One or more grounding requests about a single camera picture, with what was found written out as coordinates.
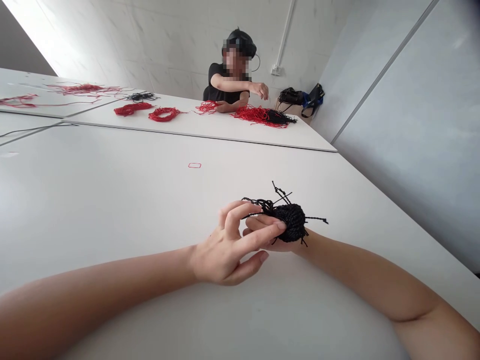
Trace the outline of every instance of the fingernail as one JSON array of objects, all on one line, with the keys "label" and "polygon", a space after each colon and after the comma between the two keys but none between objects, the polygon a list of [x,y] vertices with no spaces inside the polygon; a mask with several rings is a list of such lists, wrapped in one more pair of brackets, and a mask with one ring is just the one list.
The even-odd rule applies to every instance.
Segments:
[{"label": "fingernail", "polygon": [[264,252],[261,256],[260,256],[260,262],[261,263],[264,263],[265,260],[267,260],[269,258],[270,254],[268,252]]},{"label": "fingernail", "polygon": [[280,230],[286,230],[287,229],[287,224],[284,223],[283,221],[279,221],[275,223]]}]

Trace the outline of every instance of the black yarn spider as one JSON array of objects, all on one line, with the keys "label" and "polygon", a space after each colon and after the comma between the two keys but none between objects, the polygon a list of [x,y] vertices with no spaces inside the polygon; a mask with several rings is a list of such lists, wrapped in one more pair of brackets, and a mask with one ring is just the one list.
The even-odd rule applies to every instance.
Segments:
[{"label": "black yarn spider", "polygon": [[157,100],[159,97],[155,96],[153,92],[135,92],[126,97],[126,100],[132,100],[134,103],[143,103],[144,100]]},{"label": "black yarn spider", "polygon": [[[305,216],[305,213],[300,205],[294,204],[289,200],[288,196],[292,193],[286,194],[281,188],[276,187],[273,181],[271,183],[273,184],[275,192],[280,196],[280,199],[273,202],[271,200],[253,200],[248,197],[244,197],[242,200],[248,200],[252,204],[260,205],[262,209],[262,212],[252,213],[245,216],[244,219],[254,215],[265,214],[267,216],[282,220],[286,224],[286,230],[283,234],[275,238],[275,241],[272,243],[272,245],[275,244],[278,239],[285,243],[292,243],[298,239],[301,239],[301,244],[305,244],[308,247],[304,240],[304,237],[309,235],[307,230],[305,230],[305,224],[307,224],[306,219],[322,220],[325,224],[328,224],[327,219],[322,217]],[[274,206],[280,200],[284,200],[286,205]]]}]

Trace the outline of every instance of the person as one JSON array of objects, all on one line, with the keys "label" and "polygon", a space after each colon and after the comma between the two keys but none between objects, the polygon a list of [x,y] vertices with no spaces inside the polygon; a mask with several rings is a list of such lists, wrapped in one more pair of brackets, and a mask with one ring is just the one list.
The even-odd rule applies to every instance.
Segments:
[{"label": "person", "polygon": [[220,211],[218,226],[197,245],[61,273],[4,294],[1,358],[50,359],[110,318],[155,297],[201,282],[240,284],[260,270],[269,250],[292,252],[356,292],[390,319],[412,359],[480,359],[480,333],[408,272],[311,230],[308,247],[300,241],[272,244],[286,225],[266,215],[249,217],[242,237],[241,219],[260,211],[258,205],[235,201]]},{"label": "person", "polygon": [[252,38],[244,31],[232,31],[221,49],[223,62],[213,63],[208,70],[208,87],[203,101],[219,105],[219,113],[231,113],[249,103],[250,92],[262,100],[269,99],[269,88],[263,82],[252,82],[247,76],[247,64],[257,52]]}]

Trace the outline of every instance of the black bag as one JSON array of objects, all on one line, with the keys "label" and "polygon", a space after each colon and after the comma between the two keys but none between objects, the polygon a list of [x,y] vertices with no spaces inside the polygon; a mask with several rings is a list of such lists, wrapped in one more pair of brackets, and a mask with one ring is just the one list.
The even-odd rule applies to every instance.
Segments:
[{"label": "black bag", "polygon": [[282,90],[278,97],[280,103],[292,105],[302,105],[304,103],[304,94],[301,91],[295,91],[293,87]]},{"label": "black bag", "polygon": [[[322,89],[322,85],[319,83],[315,85],[313,90],[307,97],[307,102],[303,104],[303,110],[301,111],[301,116],[303,118],[309,118],[315,114],[315,110],[324,103],[325,91]],[[311,115],[304,115],[304,111],[307,109],[312,109]]]}]

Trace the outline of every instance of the woman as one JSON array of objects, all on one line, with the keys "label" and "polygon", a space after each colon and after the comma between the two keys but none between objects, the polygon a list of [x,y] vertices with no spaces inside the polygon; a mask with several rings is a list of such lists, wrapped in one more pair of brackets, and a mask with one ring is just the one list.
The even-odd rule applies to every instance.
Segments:
[{"label": "woman", "polygon": [[213,63],[208,70],[208,87],[203,100],[219,104],[216,111],[231,113],[249,103],[250,92],[262,100],[269,99],[269,88],[263,82],[252,82],[247,64],[257,52],[252,38],[240,29],[232,31],[221,49],[223,63]]},{"label": "woman", "polygon": [[218,226],[197,245],[65,272],[3,295],[0,358],[50,359],[112,317],[155,297],[201,282],[238,285],[267,260],[266,251],[257,251],[263,248],[292,252],[352,289],[391,321],[412,359],[480,359],[480,333],[425,284],[383,257],[311,230],[308,247],[300,241],[272,244],[287,226],[265,215],[249,217],[241,237],[241,219],[261,210],[235,201],[222,209]]}]

